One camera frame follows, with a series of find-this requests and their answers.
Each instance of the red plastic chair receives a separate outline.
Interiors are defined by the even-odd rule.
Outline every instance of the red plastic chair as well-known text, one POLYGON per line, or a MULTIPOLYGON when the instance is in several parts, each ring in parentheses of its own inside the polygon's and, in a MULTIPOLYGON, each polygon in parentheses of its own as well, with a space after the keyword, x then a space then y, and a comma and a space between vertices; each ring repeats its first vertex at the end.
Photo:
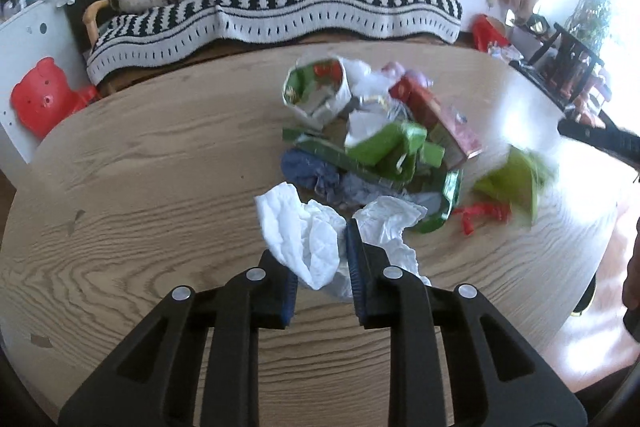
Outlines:
POLYGON ((94 86, 70 89, 65 72, 51 57, 40 60, 11 92, 18 119, 35 136, 44 139, 66 117, 98 99, 94 86))

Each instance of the black handle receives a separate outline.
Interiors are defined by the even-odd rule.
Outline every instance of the black handle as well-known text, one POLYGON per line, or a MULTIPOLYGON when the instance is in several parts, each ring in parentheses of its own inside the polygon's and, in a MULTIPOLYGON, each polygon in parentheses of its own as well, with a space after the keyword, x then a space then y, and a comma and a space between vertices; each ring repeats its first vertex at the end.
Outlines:
POLYGON ((622 321, 625 323, 626 331, 637 343, 640 343, 640 308, 627 310, 622 321))

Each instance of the triangular cutout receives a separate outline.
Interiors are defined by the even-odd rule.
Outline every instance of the triangular cutout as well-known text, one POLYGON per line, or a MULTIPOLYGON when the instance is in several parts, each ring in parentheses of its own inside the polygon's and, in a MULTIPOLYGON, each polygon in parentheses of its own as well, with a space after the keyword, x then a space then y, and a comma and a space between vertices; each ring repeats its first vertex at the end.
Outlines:
POLYGON ((158 350, 164 339, 169 320, 161 319, 151 328, 129 356, 118 366, 117 374, 140 383, 145 383, 154 371, 154 365, 158 358, 158 350))
POLYGON ((489 344, 495 371, 500 381, 507 382, 533 373, 534 366, 529 357, 522 352, 516 342, 505 333, 493 317, 483 315, 480 318, 480 324, 489 344))

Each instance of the wooden table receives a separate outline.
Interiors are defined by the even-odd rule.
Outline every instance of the wooden table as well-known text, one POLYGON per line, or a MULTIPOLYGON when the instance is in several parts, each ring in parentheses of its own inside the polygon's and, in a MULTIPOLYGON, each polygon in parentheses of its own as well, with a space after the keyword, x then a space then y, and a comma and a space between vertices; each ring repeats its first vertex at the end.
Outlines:
MULTIPOLYGON (((280 89, 296 59, 329 49, 421 69, 463 111, 486 151, 463 202, 508 144, 559 163, 537 223, 457 218, 407 233, 434 285, 477 285, 538 349, 569 316, 609 240, 634 173, 556 131, 560 112, 499 60, 473 50, 360 42, 223 58, 117 93, 58 126, 21 180, 0 255, 0 328, 16 371, 52 415, 174 286, 222 285, 264 249, 254 196, 282 181, 280 89)), ((388 331, 353 307, 300 291, 283 332, 260 334, 265 426, 386 425, 388 331)))

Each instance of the crumpled white tissue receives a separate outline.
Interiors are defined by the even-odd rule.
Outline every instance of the crumpled white tissue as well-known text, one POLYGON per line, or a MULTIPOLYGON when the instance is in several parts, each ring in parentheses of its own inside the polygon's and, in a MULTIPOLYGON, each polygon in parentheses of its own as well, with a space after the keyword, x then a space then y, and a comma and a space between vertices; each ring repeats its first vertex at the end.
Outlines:
MULTIPOLYGON (((276 260, 289 267, 309 288, 323 288, 340 299, 352 299, 344 241, 345 219, 315 200, 302 203, 286 182, 255 198, 262 237, 276 260)), ((380 196, 353 217, 363 243, 382 247, 389 263, 430 284, 418 273, 415 250, 402 241, 402 231, 427 214, 419 204, 380 196)))
POLYGON ((255 204, 262 237, 276 260, 312 290, 329 284, 340 263, 345 219, 316 200, 302 203, 286 182, 256 197, 255 204))

